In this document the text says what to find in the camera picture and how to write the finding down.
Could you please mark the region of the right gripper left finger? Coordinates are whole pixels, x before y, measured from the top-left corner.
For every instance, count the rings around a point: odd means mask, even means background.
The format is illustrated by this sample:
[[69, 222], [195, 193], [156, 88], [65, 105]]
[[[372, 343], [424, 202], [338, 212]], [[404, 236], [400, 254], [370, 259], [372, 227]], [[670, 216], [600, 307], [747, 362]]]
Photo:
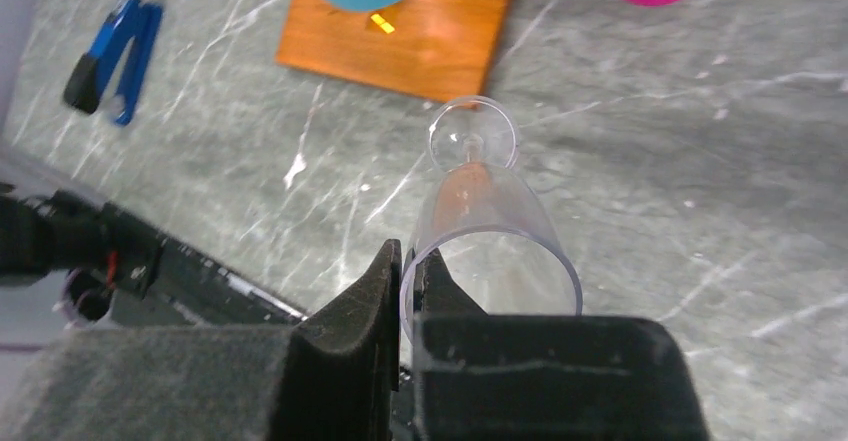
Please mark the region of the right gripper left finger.
[[5, 440], [388, 440], [401, 245], [294, 327], [75, 331], [1, 411]]

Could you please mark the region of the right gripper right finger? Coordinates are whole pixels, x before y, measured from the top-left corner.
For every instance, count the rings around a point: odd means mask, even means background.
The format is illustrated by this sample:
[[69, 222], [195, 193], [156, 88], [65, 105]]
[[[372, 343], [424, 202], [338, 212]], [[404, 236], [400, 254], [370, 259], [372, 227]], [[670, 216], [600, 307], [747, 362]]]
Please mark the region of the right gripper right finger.
[[420, 440], [706, 440], [684, 355], [639, 317], [490, 315], [438, 252], [415, 269]]

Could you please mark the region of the clear wine glass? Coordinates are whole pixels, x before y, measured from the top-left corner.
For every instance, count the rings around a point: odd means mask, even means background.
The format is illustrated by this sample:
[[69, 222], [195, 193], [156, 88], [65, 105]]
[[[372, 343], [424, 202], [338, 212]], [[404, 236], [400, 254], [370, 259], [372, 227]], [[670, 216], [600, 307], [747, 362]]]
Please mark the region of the clear wine glass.
[[547, 210], [519, 175], [519, 129], [497, 101], [469, 95], [442, 105], [428, 128], [438, 180], [425, 196], [400, 287], [400, 321], [434, 298], [426, 275], [446, 273], [490, 315], [579, 315], [581, 281]]

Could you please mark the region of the gold wire glass rack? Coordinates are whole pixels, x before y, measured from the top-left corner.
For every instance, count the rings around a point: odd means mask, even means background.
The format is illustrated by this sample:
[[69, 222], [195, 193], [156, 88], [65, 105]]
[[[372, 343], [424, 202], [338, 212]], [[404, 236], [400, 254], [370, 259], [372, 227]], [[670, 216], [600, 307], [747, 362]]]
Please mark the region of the gold wire glass rack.
[[278, 64], [447, 102], [481, 95], [511, 0], [401, 0], [352, 12], [291, 0]]

